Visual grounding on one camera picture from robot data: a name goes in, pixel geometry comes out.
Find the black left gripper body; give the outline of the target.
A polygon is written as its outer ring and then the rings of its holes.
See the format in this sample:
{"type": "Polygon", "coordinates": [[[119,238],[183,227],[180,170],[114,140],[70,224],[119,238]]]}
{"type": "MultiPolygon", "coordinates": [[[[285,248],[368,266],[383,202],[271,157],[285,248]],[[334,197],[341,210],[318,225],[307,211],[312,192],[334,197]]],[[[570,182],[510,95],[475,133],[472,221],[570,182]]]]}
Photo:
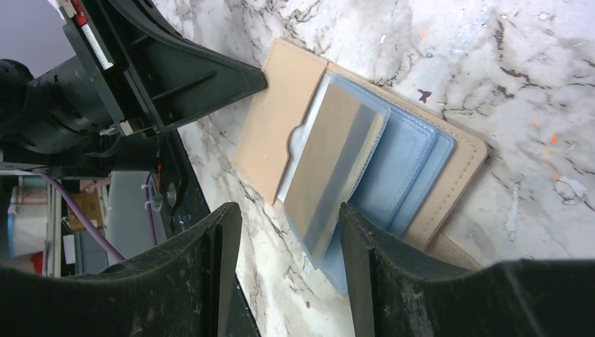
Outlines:
{"type": "Polygon", "coordinates": [[[161,14],[154,1],[59,1],[65,33],[124,136],[161,132],[161,14]]]}

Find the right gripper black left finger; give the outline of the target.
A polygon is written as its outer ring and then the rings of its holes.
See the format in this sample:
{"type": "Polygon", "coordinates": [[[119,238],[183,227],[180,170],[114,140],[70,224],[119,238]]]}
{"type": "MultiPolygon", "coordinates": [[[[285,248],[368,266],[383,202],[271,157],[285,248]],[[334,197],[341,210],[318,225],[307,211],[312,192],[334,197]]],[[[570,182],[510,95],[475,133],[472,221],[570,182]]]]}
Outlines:
{"type": "Polygon", "coordinates": [[[242,215],[235,202],[102,272],[1,269],[2,336],[226,336],[242,215]]]}

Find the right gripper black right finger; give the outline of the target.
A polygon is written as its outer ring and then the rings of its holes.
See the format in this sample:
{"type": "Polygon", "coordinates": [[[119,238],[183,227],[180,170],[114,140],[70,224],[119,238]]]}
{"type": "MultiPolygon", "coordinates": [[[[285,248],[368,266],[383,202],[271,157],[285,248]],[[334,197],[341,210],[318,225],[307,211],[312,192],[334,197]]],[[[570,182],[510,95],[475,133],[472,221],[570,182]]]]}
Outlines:
{"type": "Polygon", "coordinates": [[[592,260],[451,265],[380,229],[351,204],[339,212],[357,336],[593,336],[592,260]]]}

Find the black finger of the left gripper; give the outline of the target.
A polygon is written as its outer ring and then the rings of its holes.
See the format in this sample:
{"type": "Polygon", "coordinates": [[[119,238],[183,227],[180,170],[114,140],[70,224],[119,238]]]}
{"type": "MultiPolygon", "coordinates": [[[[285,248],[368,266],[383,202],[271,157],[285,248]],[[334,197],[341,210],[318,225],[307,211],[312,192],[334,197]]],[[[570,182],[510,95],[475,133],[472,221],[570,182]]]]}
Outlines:
{"type": "MultiPolygon", "coordinates": [[[[184,38],[162,14],[159,40],[160,133],[174,131],[267,87],[261,70],[184,38]]],[[[91,91],[100,99],[94,81],[84,71],[91,91]]]]}

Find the beige card holder wallet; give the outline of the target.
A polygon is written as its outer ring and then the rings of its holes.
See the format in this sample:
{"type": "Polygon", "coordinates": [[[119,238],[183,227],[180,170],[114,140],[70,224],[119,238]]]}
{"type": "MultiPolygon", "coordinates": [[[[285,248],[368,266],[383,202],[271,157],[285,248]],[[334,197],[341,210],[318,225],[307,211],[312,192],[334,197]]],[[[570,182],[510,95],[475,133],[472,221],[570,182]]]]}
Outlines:
{"type": "Polygon", "coordinates": [[[483,165],[484,141],[419,105],[276,39],[236,171],[278,209],[311,264],[348,294],[339,207],[425,249],[483,165]]]}

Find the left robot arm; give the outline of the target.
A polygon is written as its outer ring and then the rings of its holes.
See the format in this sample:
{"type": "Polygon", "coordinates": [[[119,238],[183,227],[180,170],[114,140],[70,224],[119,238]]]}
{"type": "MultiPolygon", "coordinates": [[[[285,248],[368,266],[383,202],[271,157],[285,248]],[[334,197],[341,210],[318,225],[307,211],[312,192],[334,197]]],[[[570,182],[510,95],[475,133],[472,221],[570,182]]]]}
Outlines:
{"type": "Polygon", "coordinates": [[[1,168],[57,179],[153,171],[159,136],[267,87],[177,32],[152,1],[61,1],[74,56],[40,77],[1,61],[1,168]]]}

